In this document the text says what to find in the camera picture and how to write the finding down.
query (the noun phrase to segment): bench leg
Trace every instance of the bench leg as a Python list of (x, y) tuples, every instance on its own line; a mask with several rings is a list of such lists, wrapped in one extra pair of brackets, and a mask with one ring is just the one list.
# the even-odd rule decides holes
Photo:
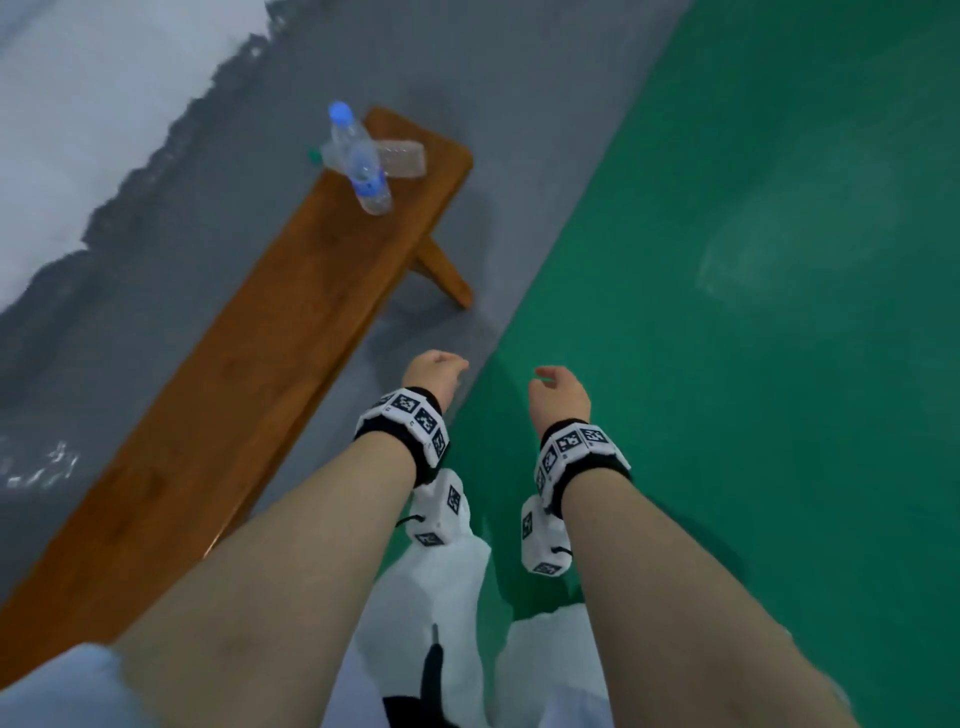
[(427, 236), (420, 242), (410, 268), (435, 282), (461, 308), (470, 308), (473, 304), (473, 291), (432, 237)]

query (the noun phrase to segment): white wall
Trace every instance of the white wall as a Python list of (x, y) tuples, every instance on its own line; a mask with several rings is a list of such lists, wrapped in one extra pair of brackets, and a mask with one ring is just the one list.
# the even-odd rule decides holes
[(44, 264), (84, 248), (90, 213), (163, 144), (217, 66), (268, 33), (264, 0), (8, 1), (0, 310)]

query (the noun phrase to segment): ankle tracker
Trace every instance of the ankle tracker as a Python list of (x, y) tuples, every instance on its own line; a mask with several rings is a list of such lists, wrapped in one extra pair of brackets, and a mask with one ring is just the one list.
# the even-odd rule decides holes
[(440, 402), (423, 387), (404, 387), (377, 400), (360, 416), (353, 439), (368, 432), (386, 432), (407, 446), (417, 463), (415, 488), (434, 481), (450, 445)]
[(617, 471), (628, 480), (630, 463), (607, 433), (583, 420), (560, 420), (543, 433), (534, 470), (537, 492), (547, 513), (564, 517), (564, 490), (580, 473), (595, 468)]

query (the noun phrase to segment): fist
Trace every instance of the fist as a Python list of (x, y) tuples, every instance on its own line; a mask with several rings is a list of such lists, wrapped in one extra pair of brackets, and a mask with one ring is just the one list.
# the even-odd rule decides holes
[(469, 362), (455, 353), (433, 350), (422, 353), (407, 367), (402, 386), (423, 387), (440, 402), (441, 414), (453, 401), (460, 386), (460, 373), (469, 368)]
[(530, 419), (537, 436), (560, 420), (590, 421), (590, 397), (576, 376), (566, 367), (537, 367), (527, 385)]

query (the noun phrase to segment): forearm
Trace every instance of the forearm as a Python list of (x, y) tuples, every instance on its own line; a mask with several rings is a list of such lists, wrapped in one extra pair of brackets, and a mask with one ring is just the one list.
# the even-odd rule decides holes
[(116, 648), (172, 725), (316, 728), (414, 484), (373, 432), (218, 546)]
[(740, 584), (618, 473), (578, 475), (564, 519), (619, 726), (855, 726)]

